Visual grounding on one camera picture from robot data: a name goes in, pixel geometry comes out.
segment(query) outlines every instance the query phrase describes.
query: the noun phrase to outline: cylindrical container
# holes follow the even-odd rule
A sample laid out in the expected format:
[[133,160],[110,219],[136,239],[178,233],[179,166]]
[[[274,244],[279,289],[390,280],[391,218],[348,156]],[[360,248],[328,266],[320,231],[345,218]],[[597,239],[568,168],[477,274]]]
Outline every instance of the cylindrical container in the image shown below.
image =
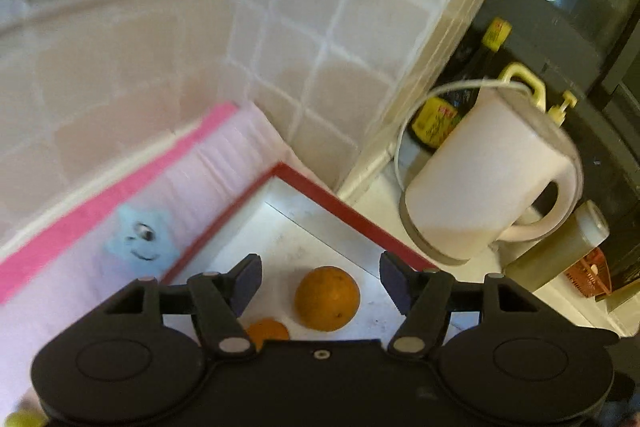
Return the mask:
[[609,236],[609,226],[593,201],[585,201],[553,234],[503,270],[523,288],[535,291],[587,255]]

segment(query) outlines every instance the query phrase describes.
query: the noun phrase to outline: white pitcher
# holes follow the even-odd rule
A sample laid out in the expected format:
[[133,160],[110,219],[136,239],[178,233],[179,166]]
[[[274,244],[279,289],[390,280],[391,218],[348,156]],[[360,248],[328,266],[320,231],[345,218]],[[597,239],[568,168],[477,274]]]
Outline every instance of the white pitcher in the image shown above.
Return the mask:
[[[558,184],[553,209],[536,223],[514,225],[551,181]],[[459,264],[496,239],[552,233],[571,214],[582,184],[574,143],[530,97],[484,88],[407,187],[401,214],[428,247]]]

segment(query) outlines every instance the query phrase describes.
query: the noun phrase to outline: white countertop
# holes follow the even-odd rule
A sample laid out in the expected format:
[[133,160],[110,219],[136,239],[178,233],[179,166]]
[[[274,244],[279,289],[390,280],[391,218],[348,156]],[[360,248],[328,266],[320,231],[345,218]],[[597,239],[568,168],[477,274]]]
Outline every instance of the white countertop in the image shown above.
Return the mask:
[[[352,206],[408,247],[420,252],[420,249],[409,238],[400,220],[398,212],[400,196],[401,190],[396,183],[393,167],[388,165]],[[486,273],[502,271],[501,257],[519,255],[526,248],[527,245],[503,244],[500,245],[498,253],[486,248],[462,266],[449,266],[428,258],[426,254],[424,255],[433,264],[450,272],[459,281],[482,282]],[[613,317],[606,313],[604,302],[596,303],[593,298],[585,298],[564,275],[559,275],[534,294],[577,326],[607,328],[622,336],[628,334]]]

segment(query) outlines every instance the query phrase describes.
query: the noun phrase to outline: star's eye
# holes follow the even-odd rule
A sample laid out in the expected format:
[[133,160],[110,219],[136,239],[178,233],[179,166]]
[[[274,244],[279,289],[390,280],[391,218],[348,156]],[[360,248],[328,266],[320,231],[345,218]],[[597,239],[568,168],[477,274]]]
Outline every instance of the star's eye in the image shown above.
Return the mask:
[[153,241],[156,238],[156,232],[144,223],[136,223],[133,230],[140,239],[144,239],[145,241]]

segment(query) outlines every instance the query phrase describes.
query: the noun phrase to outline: white cable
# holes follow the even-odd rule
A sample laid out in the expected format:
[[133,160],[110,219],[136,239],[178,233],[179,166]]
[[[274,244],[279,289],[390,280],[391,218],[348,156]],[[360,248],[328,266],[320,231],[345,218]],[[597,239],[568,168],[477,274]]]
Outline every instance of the white cable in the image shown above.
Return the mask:
[[498,87],[504,89],[517,89],[531,95],[531,90],[529,87],[521,84],[520,82],[505,82],[504,80],[459,80],[457,82],[450,82],[449,84],[445,84],[444,86],[436,87],[435,89],[431,89],[424,96],[420,97],[418,101],[414,104],[414,107],[408,112],[408,116],[404,119],[404,123],[400,127],[400,133],[398,133],[398,140],[396,142],[396,154],[394,154],[394,171],[396,173],[396,181],[398,181],[398,185],[400,188],[404,190],[404,184],[402,183],[402,178],[400,177],[400,168],[399,168],[399,157],[400,157],[400,146],[402,145],[402,137],[404,136],[404,131],[407,126],[409,126],[409,122],[413,118],[414,114],[418,109],[422,107],[422,105],[433,98],[434,96],[438,96],[439,94],[444,94],[446,92],[451,91],[459,91],[462,89],[476,89],[479,87]]

